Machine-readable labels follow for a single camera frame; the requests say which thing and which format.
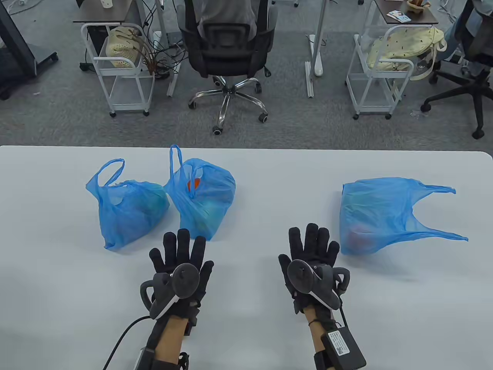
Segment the white cup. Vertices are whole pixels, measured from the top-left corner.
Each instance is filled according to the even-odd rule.
[[[103,5],[103,8],[111,8],[113,6],[113,1],[112,0],[101,0],[101,4]]]

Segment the chair base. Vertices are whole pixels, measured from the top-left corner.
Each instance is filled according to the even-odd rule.
[[[222,102],[221,106],[221,111],[219,112],[219,119],[217,121],[217,125],[212,128],[212,132],[215,135],[220,135],[223,131],[224,127],[224,121],[226,119],[226,112],[228,111],[228,105],[229,101],[232,97],[240,97],[244,100],[249,101],[250,103],[253,103],[257,105],[260,109],[262,109],[262,113],[258,117],[258,120],[262,123],[267,122],[267,117],[269,113],[265,109],[264,103],[262,103],[259,99],[254,98],[253,96],[244,94],[240,91],[239,89],[248,86],[252,83],[255,83],[255,92],[257,94],[260,94],[262,92],[262,85],[260,84],[260,81],[257,80],[256,78],[247,78],[241,82],[238,82],[235,85],[228,85],[226,82],[226,79],[222,76],[213,76],[212,77],[214,84],[217,87],[221,87],[221,89],[217,90],[207,90],[207,91],[201,91],[196,93],[189,101],[188,101],[188,107],[190,109],[195,109],[196,108],[196,103],[195,101],[198,98],[202,98],[204,96],[212,96],[212,95],[224,95],[224,100]]]
[[[472,137],[476,140],[482,138],[485,135],[483,131],[483,96],[493,100],[493,90],[491,90],[490,84],[488,83],[489,75],[489,71],[483,70],[474,80],[471,80],[447,72],[434,71],[429,79],[431,84],[436,84],[438,77],[440,76],[455,82],[460,85],[460,87],[427,98],[421,106],[421,111],[429,111],[431,109],[430,102],[450,98],[452,96],[469,94],[472,96],[474,102],[474,111],[476,112],[477,121],[477,128],[476,131],[472,133]]]

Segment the chair backrest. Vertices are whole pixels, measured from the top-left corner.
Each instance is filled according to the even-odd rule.
[[[206,78],[210,74],[253,77],[264,67],[274,40],[277,10],[268,11],[267,1],[260,0],[257,33],[250,41],[250,25],[237,23],[205,23],[201,37],[192,0],[185,0],[184,9],[178,6],[178,26],[192,68]]]
[[[475,9],[475,3],[480,4],[480,0],[467,0],[454,36],[462,43],[468,61],[493,67],[493,16],[484,14],[477,8],[476,11],[482,19],[478,32],[474,36],[466,27],[467,20]]]

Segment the white table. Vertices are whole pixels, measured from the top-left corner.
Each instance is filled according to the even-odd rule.
[[[317,222],[339,238],[342,184],[403,176],[449,185],[415,207],[427,226],[469,242],[423,239],[351,269],[345,313],[367,369],[491,369],[493,161],[479,152],[184,149],[231,171],[233,206],[206,258],[215,262],[198,326],[185,339],[192,370],[315,369],[304,317],[295,316],[277,255],[287,230]],[[0,369],[97,370],[125,327],[145,315],[147,253],[176,231],[161,225],[118,253],[103,248],[85,184],[123,157],[121,180],[164,184],[166,148],[0,148]],[[135,326],[110,369],[131,369],[152,322]]]

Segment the battery pack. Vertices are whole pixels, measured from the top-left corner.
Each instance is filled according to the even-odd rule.
[[[347,327],[327,332],[320,339],[336,370],[356,370],[366,366],[366,360]]]

